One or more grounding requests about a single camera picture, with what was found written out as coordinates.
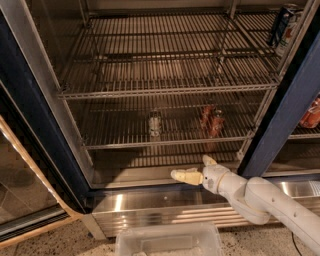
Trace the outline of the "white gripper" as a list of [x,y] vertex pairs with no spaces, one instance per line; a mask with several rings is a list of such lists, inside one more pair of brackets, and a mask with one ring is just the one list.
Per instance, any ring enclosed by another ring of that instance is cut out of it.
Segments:
[[203,163],[206,167],[203,168],[203,174],[196,168],[178,169],[171,171],[171,177],[179,182],[184,182],[190,185],[200,185],[213,194],[218,193],[219,182],[222,177],[229,173],[230,170],[217,162],[208,155],[202,157]]

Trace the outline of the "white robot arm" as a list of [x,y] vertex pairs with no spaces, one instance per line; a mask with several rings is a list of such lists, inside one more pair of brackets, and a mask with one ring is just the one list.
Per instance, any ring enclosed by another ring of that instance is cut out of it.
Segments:
[[245,179],[208,155],[204,167],[176,169],[171,177],[190,185],[202,185],[212,194],[224,197],[247,221],[266,224],[274,216],[317,256],[320,256],[320,217],[261,177]]

